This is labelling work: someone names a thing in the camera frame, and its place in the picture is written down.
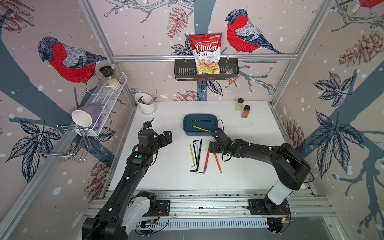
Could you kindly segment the orange sleeved hex key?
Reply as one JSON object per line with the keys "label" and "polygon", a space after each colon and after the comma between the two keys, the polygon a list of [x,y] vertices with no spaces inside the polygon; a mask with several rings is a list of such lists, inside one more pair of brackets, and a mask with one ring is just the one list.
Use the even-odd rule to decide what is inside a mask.
{"label": "orange sleeved hex key", "polygon": [[214,156],[215,156],[215,160],[216,160],[219,172],[220,172],[220,174],[222,174],[222,169],[221,169],[220,162],[219,162],[219,159],[217,157],[217,154],[214,154]]}

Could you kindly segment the yellow sleeved hex key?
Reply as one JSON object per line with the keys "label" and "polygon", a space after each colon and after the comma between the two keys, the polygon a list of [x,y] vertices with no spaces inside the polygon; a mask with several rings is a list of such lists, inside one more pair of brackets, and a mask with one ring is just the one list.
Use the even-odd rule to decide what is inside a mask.
{"label": "yellow sleeved hex key", "polygon": [[195,129],[198,129],[198,130],[201,130],[201,131],[204,131],[204,132],[211,133],[211,131],[209,131],[209,130],[206,130],[206,129],[203,129],[203,128],[200,128],[200,127],[197,127],[197,126],[194,126],[194,125],[191,125],[191,127],[195,128]]}

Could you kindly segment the red sleeved hex key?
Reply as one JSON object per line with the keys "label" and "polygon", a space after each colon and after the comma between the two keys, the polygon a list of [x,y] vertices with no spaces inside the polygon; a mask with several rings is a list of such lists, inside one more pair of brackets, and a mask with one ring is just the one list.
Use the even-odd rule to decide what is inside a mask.
{"label": "red sleeved hex key", "polygon": [[206,156],[206,161],[205,161],[205,165],[204,165],[204,169],[202,172],[197,172],[197,174],[200,174],[200,175],[204,175],[207,171],[207,168],[208,168],[208,162],[209,162],[209,158],[210,158],[210,154],[211,154],[211,142],[209,143],[209,147],[208,147],[208,150],[207,150],[207,156]]}

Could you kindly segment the long black hex key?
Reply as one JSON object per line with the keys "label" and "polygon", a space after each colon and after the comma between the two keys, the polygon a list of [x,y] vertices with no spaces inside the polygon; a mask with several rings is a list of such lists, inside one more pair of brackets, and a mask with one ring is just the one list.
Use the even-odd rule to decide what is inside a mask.
{"label": "long black hex key", "polygon": [[200,157],[201,157],[201,150],[202,150],[202,140],[195,140],[193,141],[193,148],[194,148],[194,157],[195,157],[195,165],[196,168],[194,170],[190,170],[190,172],[197,173],[200,166]]}

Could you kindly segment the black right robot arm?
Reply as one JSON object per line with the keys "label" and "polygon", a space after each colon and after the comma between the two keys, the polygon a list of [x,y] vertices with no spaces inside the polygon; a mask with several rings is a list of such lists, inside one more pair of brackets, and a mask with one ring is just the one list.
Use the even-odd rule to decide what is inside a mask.
{"label": "black right robot arm", "polygon": [[221,154],[223,161],[232,158],[246,158],[267,163],[274,167],[278,176],[277,182],[265,197],[265,205],[280,206],[294,191],[300,189],[311,167],[305,159],[288,143],[280,146],[252,144],[242,139],[231,140],[222,129],[212,134],[214,141],[210,143],[212,154]]}

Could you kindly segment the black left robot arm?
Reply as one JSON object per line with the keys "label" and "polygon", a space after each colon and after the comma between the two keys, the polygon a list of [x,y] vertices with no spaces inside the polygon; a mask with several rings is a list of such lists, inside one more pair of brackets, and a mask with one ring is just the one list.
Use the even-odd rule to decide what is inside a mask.
{"label": "black left robot arm", "polygon": [[155,162],[159,149],[171,144],[172,132],[157,134],[153,129],[138,133],[138,144],[127,158],[124,173],[107,203],[94,218],[87,218],[82,226],[84,240],[126,240],[142,216],[155,207],[156,197],[151,192],[134,192]]}

